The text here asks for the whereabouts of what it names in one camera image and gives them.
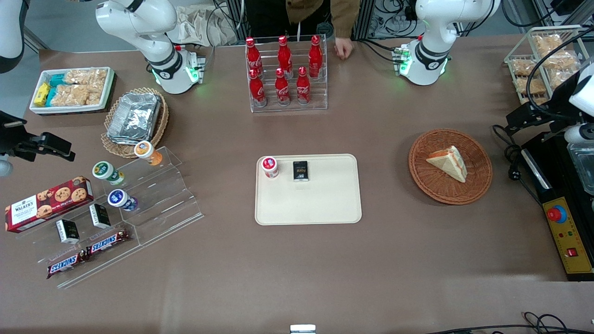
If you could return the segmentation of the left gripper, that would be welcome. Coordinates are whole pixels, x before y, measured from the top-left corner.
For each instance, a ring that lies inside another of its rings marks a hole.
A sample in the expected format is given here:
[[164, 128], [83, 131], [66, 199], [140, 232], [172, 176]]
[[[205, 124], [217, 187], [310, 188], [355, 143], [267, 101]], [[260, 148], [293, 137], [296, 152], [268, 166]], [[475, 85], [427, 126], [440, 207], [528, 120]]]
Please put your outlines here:
[[508, 136], [513, 136], [522, 129], [556, 121], [564, 122], [565, 118], [558, 114], [550, 103], [537, 105], [524, 103], [510, 112], [506, 121], [505, 133]]

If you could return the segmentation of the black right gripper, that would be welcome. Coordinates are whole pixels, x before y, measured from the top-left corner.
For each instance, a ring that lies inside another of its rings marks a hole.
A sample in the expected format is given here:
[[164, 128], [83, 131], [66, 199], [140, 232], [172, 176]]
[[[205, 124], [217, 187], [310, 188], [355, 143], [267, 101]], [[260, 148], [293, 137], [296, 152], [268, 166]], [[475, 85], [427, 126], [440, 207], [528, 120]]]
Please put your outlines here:
[[35, 161], [38, 154], [57, 156], [67, 161], [74, 161], [76, 153], [71, 150], [72, 144], [49, 132], [41, 134], [40, 143], [36, 136], [28, 133], [24, 127], [27, 123], [16, 116], [0, 112], [0, 155]]

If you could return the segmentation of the person's bare hand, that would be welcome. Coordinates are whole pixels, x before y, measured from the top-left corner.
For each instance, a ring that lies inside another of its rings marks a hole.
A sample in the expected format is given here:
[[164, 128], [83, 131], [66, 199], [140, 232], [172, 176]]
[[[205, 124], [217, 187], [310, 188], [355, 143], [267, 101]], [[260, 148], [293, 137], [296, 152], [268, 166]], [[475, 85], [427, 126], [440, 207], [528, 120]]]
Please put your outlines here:
[[339, 59], [346, 60], [354, 51], [354, 42], [350, 37], [348, 38], [335, 38], [335, 52]]

